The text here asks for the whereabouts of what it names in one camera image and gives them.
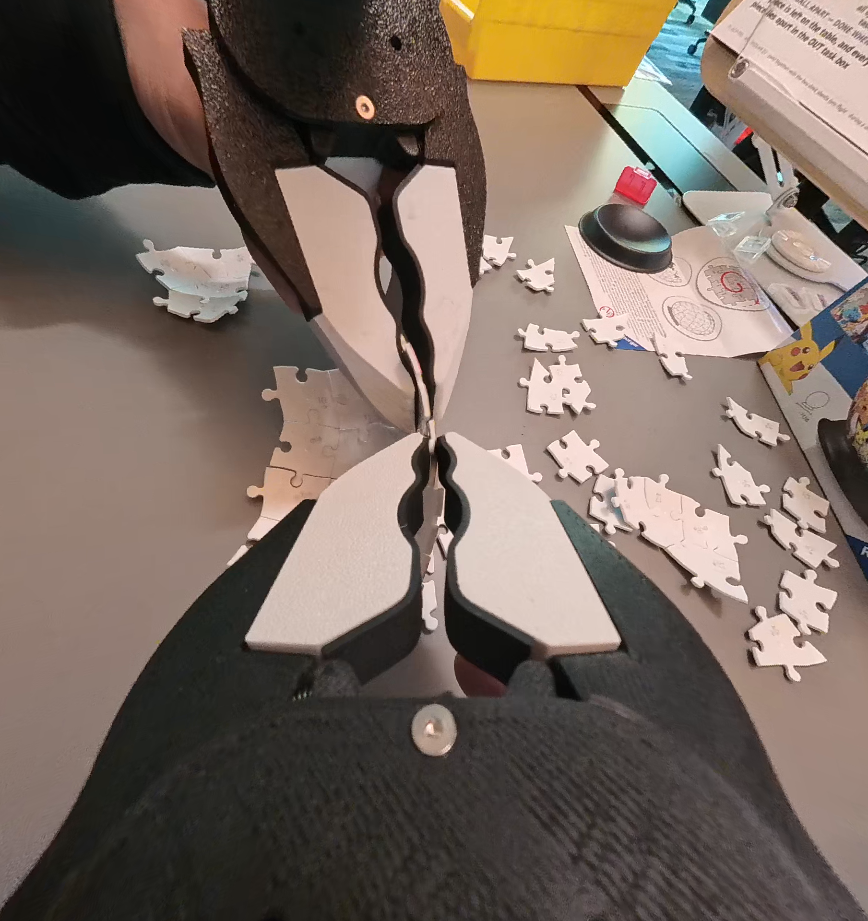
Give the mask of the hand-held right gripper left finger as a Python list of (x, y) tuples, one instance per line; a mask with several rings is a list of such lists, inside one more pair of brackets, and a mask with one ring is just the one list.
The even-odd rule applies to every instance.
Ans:
[(416, 647), (429, 439), (411, 433), (314, 501), (245, 636), (249, 649), (346, 662), (360, 682)]

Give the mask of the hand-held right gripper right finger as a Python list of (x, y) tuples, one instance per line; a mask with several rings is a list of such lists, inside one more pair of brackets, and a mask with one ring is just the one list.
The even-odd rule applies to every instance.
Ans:
[(525, 661), (620, 649), (622, 639), (551, 499), (503, 459), (439, 437), (445, 626), (454, 650), (500, 683)]

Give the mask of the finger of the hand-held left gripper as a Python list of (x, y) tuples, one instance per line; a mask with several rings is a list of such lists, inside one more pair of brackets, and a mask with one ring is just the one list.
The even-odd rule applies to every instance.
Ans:
[(393, 213), (402, 327), (440, 423), (463, 359), (474, 294), (454, 168), (415, 167), (395, 191)]
[(318, 299), (310, 324), (355, 388), (397, 429), (417, 430), (417, 385), (379, 279), (380, 224), (368, 194), (325, 167), (274, 176)]

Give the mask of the large curved white puzzle section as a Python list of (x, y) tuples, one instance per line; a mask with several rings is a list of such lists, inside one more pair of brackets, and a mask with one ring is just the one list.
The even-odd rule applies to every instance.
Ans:
[(404, 436), (338, 369), (275, 366), (273, 374), (262, 398), (279, 403), (283, 424), (262, 484), (247, 489), (261, 511), (229, 567), (301, 501), (317, 499), (333, 480)]

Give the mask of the white puzzle pieces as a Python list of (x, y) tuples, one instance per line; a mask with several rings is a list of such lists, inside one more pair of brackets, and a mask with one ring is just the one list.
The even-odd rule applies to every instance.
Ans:
[[(540, 360), (535, 359), (532, 372), (528, 378), (520, 379), (520, 387), (528, 390), (528, 412), (556, 414), (564, 407), (574, 410), (592, 409), (594, 404), (589, 401), (590, 387), (587, 380), (583, 379), (579, 366), (567, 364), (566, 355), (561, 354), (559, 361), (552, 367), (545, 367)], [(609, 464), (598, 454), (600, 442), (593, 439), (588, 443), (572, 430), (547, 447), (547, 452), (555, 459), (558, 465), (558, 474), (561, 478), (572, 478), (583, 483), (589, 474), (607, 474)], [(507, 450), (509, 458), (504, 459), (502, 450), (491, 451), (504, 461), (512, 461), (515, 457), (523, 455), (518, 451), (520, 445), (510, 446)], [(735, 506), (760, 508), (763, 505), (763, 496), (769, 492), (768, 487), (756, 484), (738, 461), (733, 460), (722, 445), (716, 446), (718, 466), (713, 470), (713, 476), (720, 478), (726, 490), (729, 502)], [(533, 481), (525, 463), (521, 471), (525, 477), (538, 485), (539, 477)], [(811, 492), (808, 479), (790, 480), (784, 487), (791, 502), (793, 499), (802, 498), (806, 501), (803, 508), (807, 515), (810, 514)], [(572, 509), (562, 503), (554, 505), (559, 517), (561, 512)], [(791, 682), (799, 682), (799, 669), (819, 665), (826, 662), (826, 657), (811, 642), (802, 639), (811, 632), (826, 634), (828, 631), (828, 616), (835, 604), (837, 594), (825, 590), (817, 582), (817, 574), (813, 569), (816, 562), (819, 566), (827, 564), (836, 567), (838, 561), (832, 558), (835, 544), (829, 543), (819, 532), (814, 530), (806, 518), (799, 518), (797, 524), (779, 510), (770, 511), (764, 518), (765, 524), (773, 532), (775, 539), (794, 551), (794, 555), (801, 562), (811, 565), (800, 575), (785, 570), (780, 580), (777, 604), (779, 614), (769, 614), (763, 606), (756, 607), (753, 614), (757, 623), (747, 633), (748, 639), (754, 646), (750, 650), (752, 662), (757, 667), (780, 667), (784, 670), (785, 677)], [(575, 526), (585, 525), (578, 514), (574, 516), (574, 524), (567, 532), (575, 542)], [(592, 580), (601, 594), (600, 576)], [(612, 601), (603, 601), (608, 613), (612, 617)]]

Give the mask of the person's left forearm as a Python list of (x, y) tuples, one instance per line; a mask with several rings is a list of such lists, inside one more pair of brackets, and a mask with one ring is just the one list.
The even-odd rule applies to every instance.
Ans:
[(110, 1), (0, 1), (0, 166), (71, 200), (214, 186), (144, 115)]

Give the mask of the flat assembled white puzzle section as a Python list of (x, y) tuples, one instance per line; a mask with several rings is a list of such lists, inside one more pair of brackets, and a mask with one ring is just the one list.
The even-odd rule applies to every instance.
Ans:
[(621, 469), (598, 474), (589, 512), (607, 532), (634, 532), (663, 551), (694, 587), (747, 603), (739, 562), (747, 536), (732, 531), (727, 514), (703, 508), (670, 489), (669, 481), (666, 474), (632, 476)]

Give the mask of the person's right hand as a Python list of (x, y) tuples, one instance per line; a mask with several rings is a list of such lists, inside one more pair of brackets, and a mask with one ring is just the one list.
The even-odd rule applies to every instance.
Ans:
[(467, 661), (457, 653), (453, 661), (454, 676), (465, 697), (500, 698), (507, 691), (506, 685)]

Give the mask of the person's left hand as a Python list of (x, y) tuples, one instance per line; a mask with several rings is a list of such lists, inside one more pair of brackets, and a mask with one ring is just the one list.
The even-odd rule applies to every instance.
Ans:
[(131, 84), (147, 120), (182, 159), (211, 177), (202, 104), (188, 71), (186, 29), (209, 29), (201, 1), (114, 1)]

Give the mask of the printed paper instruction sheet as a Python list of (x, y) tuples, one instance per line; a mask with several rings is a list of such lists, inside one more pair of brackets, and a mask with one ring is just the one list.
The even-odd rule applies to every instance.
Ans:
[(581, 238), (566, 234), (602, 317), (629, 317), (628, 336), (653, 350), (653, 335), (688, 355), (739, 357), (782, 345), (791, 328), (707, 226), (672, 239), (670, 267), (631, 272), (602, 259)]

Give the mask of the small red plastic cube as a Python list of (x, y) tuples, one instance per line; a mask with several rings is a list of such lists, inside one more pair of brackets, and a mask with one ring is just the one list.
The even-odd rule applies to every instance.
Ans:
[(626, 166), (615, 182), (611, 201), (644, 209), (657, 188), (658, 180), (646, 168)]

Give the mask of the yellow plastic bin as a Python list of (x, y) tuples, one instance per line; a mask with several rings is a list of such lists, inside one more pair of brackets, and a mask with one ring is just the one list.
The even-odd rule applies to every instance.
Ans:
[(624, 87), (673, 1), (441, 1), (470, 79)]

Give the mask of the clear plastic bag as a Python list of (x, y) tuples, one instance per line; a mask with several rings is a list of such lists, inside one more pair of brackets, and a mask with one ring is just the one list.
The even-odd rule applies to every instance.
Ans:
[(705, 225), (718, 236), (728, 252), (739, 262), (752, 263), (767, 253), (772, 242), (771, 224), (766, 214), (733, 211), (716, 214)]

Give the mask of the white round disc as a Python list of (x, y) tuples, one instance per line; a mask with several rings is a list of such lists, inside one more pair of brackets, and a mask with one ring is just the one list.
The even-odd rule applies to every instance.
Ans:
[(790, 272), (819, 275), (832, 268), (831, 261), (811, 245), (808, 236), (795, 230), (780, 228), (774, 231), (768, 253), (774, 260), (785, 264)]

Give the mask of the white laminated instruction board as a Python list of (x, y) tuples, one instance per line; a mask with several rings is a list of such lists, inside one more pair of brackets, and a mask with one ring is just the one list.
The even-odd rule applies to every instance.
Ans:
[(868, 1), (729, 2), (702, 75), (868, 230)]

